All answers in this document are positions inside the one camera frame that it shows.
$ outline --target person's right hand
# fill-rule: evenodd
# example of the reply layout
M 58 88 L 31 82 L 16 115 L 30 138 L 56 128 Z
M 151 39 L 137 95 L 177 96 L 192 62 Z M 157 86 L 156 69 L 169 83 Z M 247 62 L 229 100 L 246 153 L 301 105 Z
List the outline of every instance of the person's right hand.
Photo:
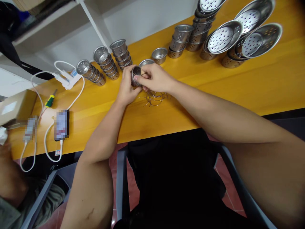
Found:
M 141 68 L 141 76 L 134 76 L 134 79 L 143 85 L 147 91 L 169 92 L 176 80 L 157 64 L 144 65 Z

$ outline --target wire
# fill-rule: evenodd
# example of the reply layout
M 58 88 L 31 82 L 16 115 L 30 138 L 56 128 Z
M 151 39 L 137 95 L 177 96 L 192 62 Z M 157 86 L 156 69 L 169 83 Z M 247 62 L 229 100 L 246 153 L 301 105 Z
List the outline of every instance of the wire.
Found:
M 56 66 L 57 63 L 65 63 L 65 64 L 68 64 L 68 65 L 72 66 L 74 69 L 76 69 L 76 67 L 74 67 L 72 64 L 69 64 L 68 62 L 65 62 L 65 61 L 62 61 L 62 60 L 57 60 L 57 61 L 54 62 L 54 66 L 55 66 L 56 69 L 59 70 L 60 72 L 62 72 L 62 70 L 60 70 L 60 69 Z
M 41 112 L 40 112 L 40 115 L 39 115 L 39 117 L 38 117 L 38 121 L 37 121 L 37 125 L 36 125 L 36 130 L 33 132 L 33 134 L 35 135 L 35 141 L 34 141 L 34 155 L 33 155 L 33 164 L 32 164 L 32 167 L 31 167 L 29 170 L 25 170 L 25 169 L 22 167 L 22 158 L 23 158 L 23 154 L 24 154 L 24 152 L 25 152 L 25 148 L 26 148 L 26 146 L 28 145 L 27 142 L 24 143 L 24 148 L 23 148 L 22 154 L 21 154 L 21 156 L 20 156 L 19 165 L 20 165 L 20 168 L 21 168 L 21 170 L 22 170 L 23 172 L 29 172 L 29 171 L 31 171 L 32 168 L 33 168 L 34 165 L 35 165 L 35 161 L 36 161 L 36 152 L 37 152 L 37 133 L 38 133 L 39 120 L 40 120 L 42 114 L 43 114 L 43 113 L 45 112 L 45 110 L 47 109 L 47 108 L 44 108 L 44 104 L 43 104 L 43 102 L 42 102 L 41 96 L 40 96 L 40 94 L 38 93 L 38 91 L 36 90 L 36 88 L 35 88 L 35 86 L 34 86 L 34 84 L 33 84 L 33 78 L 34 78 L 35 76 L 37 76 L 38 74 L 41 74 L 41 73 L 50 73 L 50 74 L 53 74 L 52 72 L 49 72 L 49 71 L 42 71 L 42 72 L 38 72 L 38 73 L 34 74 L 34 75 L 31 77 L 31 84 L 32 84 L 32 86 L 33 86 L 35 92 L 37 93 L 37 95 L 38 95 L 38 97 L 39 97 L 39 99 L 40 99 L 40 102 L 41 102 Z
M 84 79 L 83 76 L 82 76 L 82 78 L 83 78 L 83 82 L 84 82 L 84 83 L 83 83 L 82 90 L 80 91 L 79 95 L 75 98 L 75 100 L 71 103 L 71 105 L 70 105 L 66 110 L 69 110 L 69 109 L 72 107 L 72 105 L 75 103 L 75 101 L 79 98 L 79 96 L 82 94 L 82 92 L 83 92 L 83 90 L 84 90 L 84 87 L 85 87 L 85 79 Z M 50 155 L 49 155 L 49 153 L 48 153 L 48 149 L 47 149 L 47 134 L 48 134 L 49 130 L 51 129 L 51 127 L 52 127 L 53 125 L 54 125 L 54 122 L 51 123 L 51 125 L 48 127 L 47 131 L 45 132 L 45 135 L 44 135 L 44 150 L 45 150 L 45 153 L 46 153 L 47 157 L 48 157 L 52 162 L 59 162 L 60 159 L 61 159 L 61 156 L 62 156 L 62 154 L 63 154 L 63 151 L 62 151 L 63 140 L 60 140 L 60 148 L 61 148 L 61 150 L 60 150 L 59 159 L 58 159 L 57 161 L 53 160 L 53 159 L 50 157 Z

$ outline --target person's left hand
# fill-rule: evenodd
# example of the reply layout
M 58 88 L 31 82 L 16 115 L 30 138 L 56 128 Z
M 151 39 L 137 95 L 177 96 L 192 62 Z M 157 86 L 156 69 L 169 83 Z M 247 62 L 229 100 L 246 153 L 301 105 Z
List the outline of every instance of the person's left hand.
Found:
M 136 65 L 130 65 L 123 70 L 122 81 L 116 101 L 123 106 L 132 103 L 142 90 L 142 87 L 133 89 L 131 86 L 131 71 Z

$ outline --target cardboard box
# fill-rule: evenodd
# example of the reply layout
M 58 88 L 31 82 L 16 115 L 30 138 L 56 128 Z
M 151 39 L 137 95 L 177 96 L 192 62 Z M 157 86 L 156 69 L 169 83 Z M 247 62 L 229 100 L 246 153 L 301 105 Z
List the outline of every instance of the cardboard box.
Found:
M 36 92 L 31 90 L 6 98 L 0 103 L 0 126 L 12 129 L 26 124 L 32 114 L 36 98 Z

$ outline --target hand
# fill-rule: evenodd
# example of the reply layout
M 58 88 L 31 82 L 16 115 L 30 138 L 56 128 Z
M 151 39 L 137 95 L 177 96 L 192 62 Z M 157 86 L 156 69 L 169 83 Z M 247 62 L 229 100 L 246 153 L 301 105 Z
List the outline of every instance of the hand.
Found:
M 155 92 L 170 92 L 176 80 L 157 64 L 144 65 L 141 68 L 141 76 L 134 76 L 134 79 Z
M 128 104 L 132 103 L 142 90 L 141 87 L 133 89 L 131 86 L 131 71 L 135 66 L 136 65 L 130 65 L 125 67 L 123 70 L 122 81 L 116 99 L 116 101 L 123 106 L 127 106 Z

